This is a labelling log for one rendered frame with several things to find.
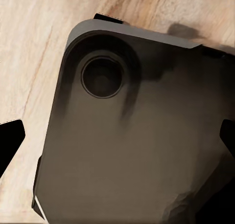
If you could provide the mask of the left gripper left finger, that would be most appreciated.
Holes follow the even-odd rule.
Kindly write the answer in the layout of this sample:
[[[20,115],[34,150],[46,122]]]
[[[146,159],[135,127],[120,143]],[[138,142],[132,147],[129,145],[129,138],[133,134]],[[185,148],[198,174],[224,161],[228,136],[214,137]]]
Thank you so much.
[[[24,138],[24,125],[20,119],[0,125],[0,178]]]

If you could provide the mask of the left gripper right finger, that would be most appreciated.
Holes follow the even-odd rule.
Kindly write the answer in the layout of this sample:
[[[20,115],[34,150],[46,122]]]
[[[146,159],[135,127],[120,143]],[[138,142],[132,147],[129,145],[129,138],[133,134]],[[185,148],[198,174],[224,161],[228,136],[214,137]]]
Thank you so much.
[[[219,136],[235,159],[235,121],[224,119]]]

